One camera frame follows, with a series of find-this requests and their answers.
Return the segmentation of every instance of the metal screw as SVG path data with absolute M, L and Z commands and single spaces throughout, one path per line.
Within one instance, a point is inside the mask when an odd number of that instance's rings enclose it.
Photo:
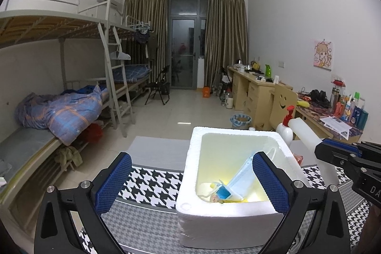
M 304 183 L 302 181 L 296 180 L 294 181 L 294 186 L 298 189 L 301 189 L 304 186 Z
M 51 193 L 52 191 L 54 191 L 54 189 L 55 189 L 54 185 L 51 185 L 51 186 L 49 186 L 49 187 L 46 189 L 46 191 L 47 191 L 48 193 Z
M 81 188 L 86 189 L 90 186 L 90 184 L 91 184 L 90 181 L 83 181 L 81 183 Z
M 333 192 L 336 192 L 336 191 L 338 191 L 339 189 L 337 188 L 336 185 L 331 184 L 331 185 L 330 185 L 330 190 L 333 191 Z

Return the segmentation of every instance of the blue plaid comforter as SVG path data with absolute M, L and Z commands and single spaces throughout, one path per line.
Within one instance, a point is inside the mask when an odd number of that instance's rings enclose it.
M 16 119 L 24 127 L 50 129 L 64 145 L 70 145 L 102 111 L 102 93 L 96 86 L 90 94 L 29 94 L 18 104 Z
M 125 65 L 127 83 L 136 83 L 138 80 L 146 77 L 151 72 L 148 65 Z M 123 83 L 122 68 L 116 68 L 112 72 L 114 74 L 115 83 Z

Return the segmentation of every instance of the upper bunk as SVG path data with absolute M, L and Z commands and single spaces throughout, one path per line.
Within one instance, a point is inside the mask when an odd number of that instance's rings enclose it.
M 143 23 L 133 17 L 127 16 L 123 23 L 110 21 L 111 0 L 97 3 L 86 9 L 79 10 L 79 0 L 48 0 L 76 6 L 77 13 L 62 11 L 22 9 L 8 10 L 6 1 L 5 11 L 0 12 L 0 48 L 10 45 L 51 39 L 100 39 L 98 24 L 109 28 L 115 26 L 120 39 L 133 37 L 136 31 L 149 30 L 150 23 Z M 104 19 L 98 17 L 98 7 L 106 6 Z M 85 15 L 90 9 L 96 9 L 96 16 Z

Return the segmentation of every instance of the door frame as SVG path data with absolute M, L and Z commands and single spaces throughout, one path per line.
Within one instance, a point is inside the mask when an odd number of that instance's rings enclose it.
M 199 68 L 199 58 L 201 49 L 201 20 L 206 17 L 200 16 L 200 0 L 197 0 L 197 15 L 171 15 L 171 1 L 168 0 L 168 46 L 167 46 L 167 65 L 170 66 L 169 74 L 171 77 L 171 88 L 174 89 L 197 89 L 197 76 Z M 193 40 L 193 79 L 191 87 L 179 87 L 172 85 L 172 28 L 174 20 L 193 20 L 194 21 L 194 40 Z

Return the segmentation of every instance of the white foam box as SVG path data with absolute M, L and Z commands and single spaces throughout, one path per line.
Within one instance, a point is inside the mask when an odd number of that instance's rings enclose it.
M 180 244 L 200 249 L 238 249 L 260 246 L 283 218 L 256 180 L 244 203 L 210 203 L 205 184 L 228 183 L 253 153 L 275 148 L 273 163 L 291 180 L 309 186 L 290 149 L 276 132 L 195 127 L 176 202 Z

